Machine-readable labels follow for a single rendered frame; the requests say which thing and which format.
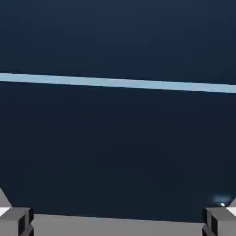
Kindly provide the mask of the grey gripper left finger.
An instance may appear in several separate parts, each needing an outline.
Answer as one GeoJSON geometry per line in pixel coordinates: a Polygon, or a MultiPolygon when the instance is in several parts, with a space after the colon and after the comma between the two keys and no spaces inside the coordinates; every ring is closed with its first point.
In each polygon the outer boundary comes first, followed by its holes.
{"type": "Polygon", "coordinates": [[[34,236],[34,210],[13,207],[0,188],[0,236],[34,236]]]}

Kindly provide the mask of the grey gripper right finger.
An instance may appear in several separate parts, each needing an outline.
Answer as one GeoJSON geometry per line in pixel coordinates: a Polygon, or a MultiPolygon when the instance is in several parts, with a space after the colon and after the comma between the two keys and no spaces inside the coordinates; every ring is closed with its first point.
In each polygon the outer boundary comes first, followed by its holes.
{"type": "Polygon", "coordinates": [[[236,236],[236,198],[202,211],[202,236],[236,236]]]}

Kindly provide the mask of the dark blue cabinet door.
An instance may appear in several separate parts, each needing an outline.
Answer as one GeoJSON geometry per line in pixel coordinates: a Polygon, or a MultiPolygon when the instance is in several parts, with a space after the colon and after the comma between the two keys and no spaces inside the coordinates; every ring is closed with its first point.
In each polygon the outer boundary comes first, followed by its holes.
{"type": "Polygon", "coordinates": [[[200,222],[236,197],[236,94],[0,82],[0,188],[37,214],[200,222]]]}
{"type": "Polygon", "coordinates": [[[236,84],[236,0],[0,0],[0,72],[236,84]]]}

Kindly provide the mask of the dark blue cabinet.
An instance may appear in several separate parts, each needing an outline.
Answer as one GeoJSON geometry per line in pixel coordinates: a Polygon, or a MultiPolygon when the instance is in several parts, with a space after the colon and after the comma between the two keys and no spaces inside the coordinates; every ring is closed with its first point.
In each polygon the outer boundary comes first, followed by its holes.
{"type": "Polygon", "coordinates": [[[236,84],[192,83],[129,78],[120,79],[0,72],[0,82],[236,94],[236,84]]]}

